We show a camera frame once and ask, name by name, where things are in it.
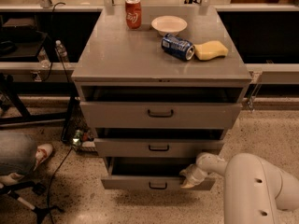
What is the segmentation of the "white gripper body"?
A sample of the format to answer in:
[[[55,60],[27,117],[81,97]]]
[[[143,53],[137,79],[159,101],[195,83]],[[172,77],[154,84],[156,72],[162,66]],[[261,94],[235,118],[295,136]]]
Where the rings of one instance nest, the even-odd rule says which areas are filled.
[[[180,185],[183,189],[191,189],[200,185],[207,177],[207,172],[201,169],[197,164],[191,164],[187,168],[179,172],[184,177],[183,183]]]

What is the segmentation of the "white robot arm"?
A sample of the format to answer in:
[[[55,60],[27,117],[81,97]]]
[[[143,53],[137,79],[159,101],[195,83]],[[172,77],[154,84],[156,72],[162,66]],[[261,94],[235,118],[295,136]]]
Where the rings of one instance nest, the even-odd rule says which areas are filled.
[[[278,211],[299,208],[299,180],[274,164],[248,153],[229,161],[201,153],[183,169],[182,187],[193,188],[216,173],[224,177],[224,224],[279,224]]]

